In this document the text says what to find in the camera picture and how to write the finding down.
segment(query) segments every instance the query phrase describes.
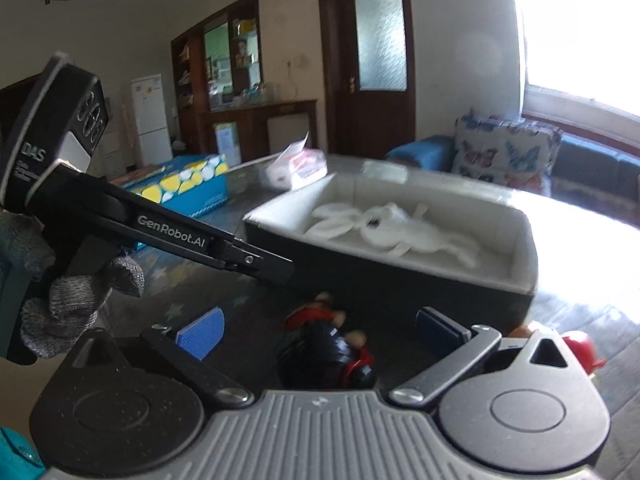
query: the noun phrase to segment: dark tabletop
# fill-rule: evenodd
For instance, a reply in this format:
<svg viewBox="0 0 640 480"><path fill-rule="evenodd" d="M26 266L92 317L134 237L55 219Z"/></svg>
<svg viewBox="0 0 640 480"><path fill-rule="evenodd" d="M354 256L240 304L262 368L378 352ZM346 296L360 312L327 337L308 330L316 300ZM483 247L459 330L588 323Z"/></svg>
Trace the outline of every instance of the dark tabletop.
<svg viewBox="0 0 640 480"><path fill-rule="evenodd" d="M328 165L330 173L365 173L372 178L417 185L425 179L439 179L445 189L472 192L524 211L532 226L539 265L538 291L527 320L560 333L584 330L594 339L598 356L609 360L598 371L596 384L614 421L607 444L612 451L602 468L607 478L626 474L624 467L633 468L636 462L640 471L638 229L556 200L449 174L340 156L329 156ZM259 167L257 164L230 172L230 199L200 220L242 237L242 216L276 196L256 182ZM309 298L155 248L138 251L135 259L145 271L145 293L140 300L112 295L102 318L114 335L137 335L153 323L176 326L219 306L225 313L227 330L223 345L207 360L248 387L278 386L273 373L277 346L273 334L282 329L286 314ZM389 330L367 327L366 332L374 351L376 346L385 348L376 355L378 363L390 370L385 386L431 362L428 356L414 358L410 367L402 369L397 363L419 351L414 342ZM616 424L617 419L635 420L636 429L630 430L628 422Z"/></svg>

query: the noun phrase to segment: bright window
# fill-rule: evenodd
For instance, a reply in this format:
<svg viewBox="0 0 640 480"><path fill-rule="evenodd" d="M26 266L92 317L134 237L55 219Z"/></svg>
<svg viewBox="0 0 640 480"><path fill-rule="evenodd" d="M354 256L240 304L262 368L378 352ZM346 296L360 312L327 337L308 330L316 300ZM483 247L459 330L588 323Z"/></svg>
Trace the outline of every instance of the bright window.
<svg viewBox="0 0 640 480"><path fill-rule="evenodd" d="M521 0L529 85L640 116L640 0Z"/></svg>

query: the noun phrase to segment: door frame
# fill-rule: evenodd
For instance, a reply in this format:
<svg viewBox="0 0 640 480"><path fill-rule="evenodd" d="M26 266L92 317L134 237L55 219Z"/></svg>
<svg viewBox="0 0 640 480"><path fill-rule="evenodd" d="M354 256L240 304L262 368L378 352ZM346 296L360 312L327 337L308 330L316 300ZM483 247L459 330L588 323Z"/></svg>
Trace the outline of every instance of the door frame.
<svg viewBox="0 0 640 480"><path fill-rule="evenodd" d="M322 38L322 66L324 73L324 106L326 111L326 135L329 153L338 151L336 127L337 97L343 84L340 77L340 51L338 37L337 0L318 0L320 7L320 33ZM411 125L412 139L415 139L415 57L414 24L412 20L411 0L402 0L404 11L404 37L406 42L407 99L409 102L408 119Z"/></svg>

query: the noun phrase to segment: refrigerator door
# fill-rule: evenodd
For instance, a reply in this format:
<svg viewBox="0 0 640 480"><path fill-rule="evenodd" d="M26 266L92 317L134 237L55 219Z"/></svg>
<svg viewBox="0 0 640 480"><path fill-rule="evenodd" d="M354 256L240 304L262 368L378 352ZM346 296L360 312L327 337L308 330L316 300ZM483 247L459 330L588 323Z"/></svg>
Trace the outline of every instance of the refrigerator door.
<svg viewBox="0 0 640 480"><path fill-rule="evenodd" d="M159 75L132 81L131 96L139 135L167 127Z"/></svg>
<svg viewBox="0 0 640 480"><path fill-rule="evenodd" d="M174 156L171 152L169 131L166 128L148 132L138 136L140 143L140 163L142 166L160 164L171 160Z"/></svg>

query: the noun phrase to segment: gray gripper base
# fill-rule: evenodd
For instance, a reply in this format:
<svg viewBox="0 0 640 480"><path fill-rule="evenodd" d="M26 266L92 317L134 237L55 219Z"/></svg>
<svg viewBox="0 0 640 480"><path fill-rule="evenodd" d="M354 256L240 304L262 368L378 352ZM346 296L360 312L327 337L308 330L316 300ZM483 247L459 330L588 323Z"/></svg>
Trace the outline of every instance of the gray gripper base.
<svg viewBox="0 0 640 480"><path fill-rule="evenodd" d="M521 477L468 462L422 412L374 391L268 391L219 412L180 458L135 480L495 480ZM586 468L547 479L597 480ZM78 480L50 470L41 480Z"/></svg>

